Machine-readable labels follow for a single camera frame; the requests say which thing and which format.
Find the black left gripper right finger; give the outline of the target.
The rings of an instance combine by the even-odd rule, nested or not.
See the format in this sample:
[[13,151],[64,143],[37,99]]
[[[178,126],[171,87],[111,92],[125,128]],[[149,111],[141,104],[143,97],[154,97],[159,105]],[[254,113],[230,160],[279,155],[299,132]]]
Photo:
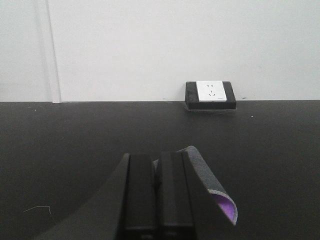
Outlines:
[[235,205],[208,189],[186,152],[162,152],[156,169],[158,239],[232,240]]

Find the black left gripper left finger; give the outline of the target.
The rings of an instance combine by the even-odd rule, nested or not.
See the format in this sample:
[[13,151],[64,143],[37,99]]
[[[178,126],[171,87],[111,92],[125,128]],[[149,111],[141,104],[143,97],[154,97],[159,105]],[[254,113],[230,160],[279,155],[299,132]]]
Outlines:
[[155,240],[155,171],[147,154],[123,155],[100,189],[38,240]]

